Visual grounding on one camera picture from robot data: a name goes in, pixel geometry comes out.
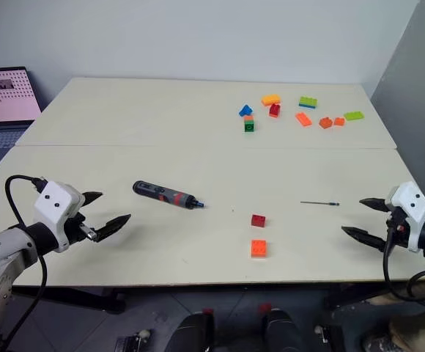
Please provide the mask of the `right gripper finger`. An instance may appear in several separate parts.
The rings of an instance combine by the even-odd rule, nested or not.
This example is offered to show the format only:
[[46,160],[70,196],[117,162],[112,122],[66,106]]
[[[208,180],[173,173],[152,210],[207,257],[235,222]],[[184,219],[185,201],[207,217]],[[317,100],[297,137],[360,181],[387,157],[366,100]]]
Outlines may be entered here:
[[377,210],[383,213],[391,212],[391,209],[387,206],[384,199],[369,197],[365,199],[360,199],[359,203],[365,205],[368,208]]
[[377,249],[379,252],[384,252],[386,242],[382,238],[370,235],[367,231],[357,227],[343,226],[341,229],[357,242]]

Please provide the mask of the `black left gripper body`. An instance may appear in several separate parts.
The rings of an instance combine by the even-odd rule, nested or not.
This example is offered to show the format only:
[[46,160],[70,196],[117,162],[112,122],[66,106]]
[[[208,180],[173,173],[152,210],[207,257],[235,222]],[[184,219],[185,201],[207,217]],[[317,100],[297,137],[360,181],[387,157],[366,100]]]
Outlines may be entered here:
[[74,244],[85,239],[92,242],[97,241],[97,233],[93,228],[85,225],[86,217],[81,213],[76,213],[74,217],[68,218],[64,223],[64,233],[69,241],[69,244]]

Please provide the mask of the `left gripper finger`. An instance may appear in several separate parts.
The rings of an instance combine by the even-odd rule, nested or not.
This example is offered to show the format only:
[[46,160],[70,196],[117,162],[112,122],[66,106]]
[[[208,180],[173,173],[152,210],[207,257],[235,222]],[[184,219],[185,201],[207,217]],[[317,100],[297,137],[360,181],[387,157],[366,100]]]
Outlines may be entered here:
[[94,202],[96,199],[100,198],[103,195],[102,192],[99,191],[87,191],[82,194],[84,197],[84,202],[82,203],[82,207],[89,205]]
[[114,233],[122,229],[126,223],[130,220],[131,215],[127,214],[124,216],[118,216],[115,219],[108,221],[103,227],[98,230],[95,230],[95,239],[94,242],[101,242],[106,238],[112,236]]

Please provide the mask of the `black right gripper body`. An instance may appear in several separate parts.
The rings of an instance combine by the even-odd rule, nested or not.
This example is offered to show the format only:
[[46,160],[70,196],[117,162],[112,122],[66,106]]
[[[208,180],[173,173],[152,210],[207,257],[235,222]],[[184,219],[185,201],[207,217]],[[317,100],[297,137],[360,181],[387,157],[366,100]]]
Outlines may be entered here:
[[408,247],[410,225],[407,223],[408,215],[400,208],[384,206],[383,210],[389,213],[386,220],[387,239],[384,248],[392,250],[393,246]]

